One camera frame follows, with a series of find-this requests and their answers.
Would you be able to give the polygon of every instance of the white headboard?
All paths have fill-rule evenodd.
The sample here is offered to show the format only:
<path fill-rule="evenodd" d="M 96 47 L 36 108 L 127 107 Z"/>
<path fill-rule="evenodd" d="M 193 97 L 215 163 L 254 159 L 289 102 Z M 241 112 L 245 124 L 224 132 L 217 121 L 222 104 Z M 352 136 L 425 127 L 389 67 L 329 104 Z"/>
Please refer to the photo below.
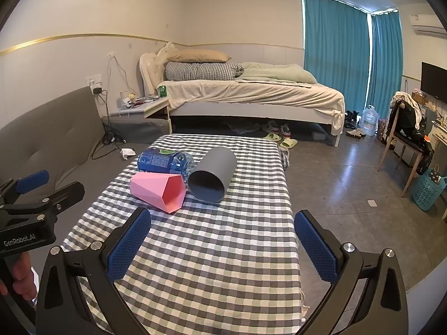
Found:
<path fill-rule="evenodd" d="M 144 83 L 144 95 L 149 96 L 156 93 L 157 86 L 164 81 L 165 64 L 168 56 L 176 52 L 173 43 L 167 43 L 155 53 L 144 53 L 140 57 L 139 68 Z"/>

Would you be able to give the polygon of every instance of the air conditioner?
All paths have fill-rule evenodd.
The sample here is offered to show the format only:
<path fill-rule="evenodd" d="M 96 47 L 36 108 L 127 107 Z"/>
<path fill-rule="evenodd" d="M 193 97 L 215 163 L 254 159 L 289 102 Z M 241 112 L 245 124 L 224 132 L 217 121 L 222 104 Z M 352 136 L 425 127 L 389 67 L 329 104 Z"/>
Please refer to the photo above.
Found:
<path fill-rule="evenodd" d="M 435 14 L 410 15 L 414 32 L 418 35 L 447 39 L 447 32 Z"/>

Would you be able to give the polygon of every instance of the human hand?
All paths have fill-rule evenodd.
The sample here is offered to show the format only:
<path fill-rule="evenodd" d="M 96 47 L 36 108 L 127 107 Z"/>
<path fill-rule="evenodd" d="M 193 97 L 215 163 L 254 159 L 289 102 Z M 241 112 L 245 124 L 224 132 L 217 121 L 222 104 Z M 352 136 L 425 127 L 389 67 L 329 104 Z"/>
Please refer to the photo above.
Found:
<path fill-rule="evenodd" d="M 37 296 L 36 285 L 34 284 L 34 273 L 31 270 L 31 259 L 28 252 L 23 252 L 13 265 L 14 291 L 22 295 L 26 301 L 31 301 Z M 3 296 L 8 294 L 4 283 L 0 281 L 0 293 Z"/>

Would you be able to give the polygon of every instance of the large plastic water bottle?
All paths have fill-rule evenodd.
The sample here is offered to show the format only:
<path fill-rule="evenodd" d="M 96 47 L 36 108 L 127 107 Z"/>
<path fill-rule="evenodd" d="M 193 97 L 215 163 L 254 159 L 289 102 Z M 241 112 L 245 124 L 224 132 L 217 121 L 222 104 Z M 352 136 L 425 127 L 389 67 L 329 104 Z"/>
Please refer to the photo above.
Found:
<path fill-rule="evenodd" d="M 360 127 L 363 133 L 368 136 L 374 136 L 378 121 L 379 114 L 374 110 L 374 106 L 369 105 L 368 108 L 363 110 L 362 120 L 360 121 Z"/>
<path fill-rule="evenodd" d="M 194 157 L 186 152 L 148 148 L 138 158 L 138 171 L 180 174 L 185 183 L 194 166 Z"/>

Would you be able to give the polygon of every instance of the bed leg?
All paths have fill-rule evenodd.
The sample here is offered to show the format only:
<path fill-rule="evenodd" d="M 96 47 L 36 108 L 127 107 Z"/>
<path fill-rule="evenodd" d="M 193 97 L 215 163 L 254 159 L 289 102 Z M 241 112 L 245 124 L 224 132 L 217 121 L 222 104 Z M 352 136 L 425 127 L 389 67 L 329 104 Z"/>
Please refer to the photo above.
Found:
<path fill-rule="evenodd" d="M 337 138 L 335 139 L 334 147 L 338 147 L 338 143 L 340 142 L 340 136 L 341 136 L 341 134 L 337 135 Z"/>

